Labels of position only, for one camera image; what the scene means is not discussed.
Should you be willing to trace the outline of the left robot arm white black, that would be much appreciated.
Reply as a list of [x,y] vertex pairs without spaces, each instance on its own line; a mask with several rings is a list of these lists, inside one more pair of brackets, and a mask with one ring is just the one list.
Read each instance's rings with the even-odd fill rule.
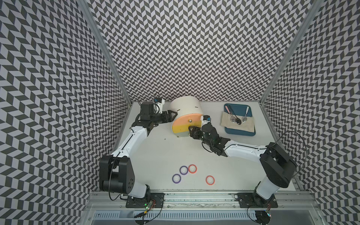
[[132,123],[125,141],[111,155],[100,159],[99,188],[101,191],[150,201],[150,187],[136,181],[130,157],[136,153],[154,127],[173,122],[177,116],[177,112],[172,110],[163,111],[164,104],[165,100],[159,97],[152,102],[141,103],[140,113]]

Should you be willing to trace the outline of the purple tape roll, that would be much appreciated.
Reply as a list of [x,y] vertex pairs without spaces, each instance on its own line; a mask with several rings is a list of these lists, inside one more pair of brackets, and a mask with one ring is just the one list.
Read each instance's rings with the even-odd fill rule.
[[181,175],[180,174],[174,174],[173,176],[172,176],[172,182],[174,183],[174,184],[179,184],[180,182],[181,182],[181,180],[182,180],[182,177],[181,177]]
[[181,166],[180,167],[180,174],[181,175],[187,175],[188,174],[188,167],[187,166]]

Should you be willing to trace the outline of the yellow drawer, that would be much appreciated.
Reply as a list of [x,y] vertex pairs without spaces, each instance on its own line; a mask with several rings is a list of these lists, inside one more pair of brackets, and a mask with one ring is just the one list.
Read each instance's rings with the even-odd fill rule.
[[195,127],[200,127],[201,126],[201,122],[200,121],[193,121],[191,123],[187,122],[187,123],[177,123],[174,122],[172,124],[172,131],[174,134],[180,134],[180,133],[184,133],[184,132],[189,132],[188,128],[191,126],[195,126]]

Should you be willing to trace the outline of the orange top drawer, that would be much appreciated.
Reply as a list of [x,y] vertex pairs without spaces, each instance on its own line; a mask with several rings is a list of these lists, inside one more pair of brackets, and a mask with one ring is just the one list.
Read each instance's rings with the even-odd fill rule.
[[202,114],[192,113],[183,116],[177,116],[173,121],[173,126],[201,126]]

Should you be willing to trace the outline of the aluminium front rail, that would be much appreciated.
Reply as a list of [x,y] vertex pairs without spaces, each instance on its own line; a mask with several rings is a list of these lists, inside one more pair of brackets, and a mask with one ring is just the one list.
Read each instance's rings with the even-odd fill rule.
[[[251,191],[155,191],[163,193],[163,200],[155,194],[157,209],[164,210],[245,210],[259,207],[260,204],[253,199]],[[274,198],[263,205],[264,209],[274,210],[320,210],[314,196],[308,191],[278,191]],[[106,192],[94,192],[84,208],[90,210],[143,210],[145,203],[140,204],[122,199],[111,201]]]

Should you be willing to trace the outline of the beige cloth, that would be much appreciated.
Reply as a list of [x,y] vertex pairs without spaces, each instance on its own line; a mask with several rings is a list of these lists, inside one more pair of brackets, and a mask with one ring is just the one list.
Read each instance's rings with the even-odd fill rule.
[[241,122],[241,125],[237,124],[236,122],[231,121],[232,116],[227,112],[222,112],[221,116],[221,126],[230,129],[234,132],[248,132],[250,134],[254,134],[256,132],[255,130],[255,123],[254,118],[247,116],[245,122]]

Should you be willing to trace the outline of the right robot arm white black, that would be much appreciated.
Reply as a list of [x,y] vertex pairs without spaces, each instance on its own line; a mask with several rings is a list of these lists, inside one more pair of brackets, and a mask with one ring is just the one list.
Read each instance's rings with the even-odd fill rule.
[[262,166],[266,176],[252,194],[257,206],[268,203],[280,188],[287,188],[295,174],[297,164],[293,157],[275,142],[260,146],[239,143],[220,137],[211,123],[202,127],[190,126],[188,130],[190,137],[201,140],[218,156],[243,158]]

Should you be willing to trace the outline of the teal tray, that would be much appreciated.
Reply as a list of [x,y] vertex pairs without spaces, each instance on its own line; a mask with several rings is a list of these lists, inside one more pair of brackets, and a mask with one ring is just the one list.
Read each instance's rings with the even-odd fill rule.
[[[224,112],[227,112],[225,106],[232,106],[232,109],[234,111],[234,114],[242,121],[242,117],[245,115],[245,112],[246,112],[246,108],[247,106],[249,105],[242,105],[242,104],[225,104],[224,105]],[[248,114],[247,116],[249,117],[253,117],[253,114],[252,114],[252,110],[251,110],[251,107],[249,106],[249,111],[248,111]],[[234,132],[234,131],[231,131],[230,129],[227,129],[225,128],[225,132],[228,133],[228,134],[231,134],[231,135],[238,135],[238,136],[248,136],[248,137],[253,137],[255,136],[256,132],[254,134],[250,134],[248,132]]]

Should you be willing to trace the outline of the purple tape roll left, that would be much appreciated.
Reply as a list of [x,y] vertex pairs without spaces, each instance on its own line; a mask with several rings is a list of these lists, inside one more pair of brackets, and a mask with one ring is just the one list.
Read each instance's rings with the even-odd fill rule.
[[182,180],[182,177],[181,177],[181,175],[180,174],[174,174],[173,176],[172,176],[172,182],[174,183],[174,184],[179,184],[180,182],[181,182],[181,180]]

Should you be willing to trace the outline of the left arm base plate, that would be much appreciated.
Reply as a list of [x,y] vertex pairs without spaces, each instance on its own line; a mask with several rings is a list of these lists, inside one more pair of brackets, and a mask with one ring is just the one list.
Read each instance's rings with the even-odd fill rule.
[[129,197],[126,201],[126,208],[144,209],[151,200],[155,201],[154,208],[162,208],[164,205],[165,193],[151,193],[145,198]]

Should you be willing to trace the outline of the white round drawer cabinet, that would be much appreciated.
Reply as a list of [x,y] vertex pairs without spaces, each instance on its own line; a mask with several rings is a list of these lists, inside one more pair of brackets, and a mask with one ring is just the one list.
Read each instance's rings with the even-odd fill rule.
[[203,115],[203,110],[199,100],[193,96],[176,98],[171,102],[170,110],[177,112],[177,116],[183,116],[192,113],[199,113]]

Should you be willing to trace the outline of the red tape roll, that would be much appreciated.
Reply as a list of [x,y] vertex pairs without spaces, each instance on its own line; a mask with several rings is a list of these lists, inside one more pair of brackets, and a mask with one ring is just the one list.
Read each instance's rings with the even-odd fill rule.
[[196,173],[196,172],[197,172],[197,166],[194,165],[194,164],[189,165],[188,171],[189,171],[189,173],[191,173],[191,174]]
[[207,185],[212,186],[215,183],[215,178],[212,175],[208,175],[205,179]]

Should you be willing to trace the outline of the pink handled spoon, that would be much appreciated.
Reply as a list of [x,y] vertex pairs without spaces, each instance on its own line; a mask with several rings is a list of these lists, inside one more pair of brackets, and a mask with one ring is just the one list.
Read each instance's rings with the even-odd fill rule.
[[236,123],[236,118],[233,116],[233,114],[231,113],[231,111],[229,110],[228,106],[225,106],[227,112],[230,114],[230,121],[232,123]]

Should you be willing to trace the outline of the grey bottom drawer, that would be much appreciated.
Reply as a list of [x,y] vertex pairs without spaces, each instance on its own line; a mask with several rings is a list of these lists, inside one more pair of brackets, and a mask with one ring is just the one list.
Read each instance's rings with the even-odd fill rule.
[[191,134],[190,134],[189,131],[184,131],[184,132],[175,133],[175,135],[176,135],[177,137],[190,137],[190,136],[191,136]]

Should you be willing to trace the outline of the grey handled spoon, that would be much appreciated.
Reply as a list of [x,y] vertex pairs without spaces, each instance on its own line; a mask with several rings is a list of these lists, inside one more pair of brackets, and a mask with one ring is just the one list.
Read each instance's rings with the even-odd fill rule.
[[242,117],[242,122],[243,122],[243,123],[246,123],[246,122],[247,122],[247,119],[248,119],[248,117],[247,117],[248,111],[249,111],[249,106],[247,106],[245,115]]

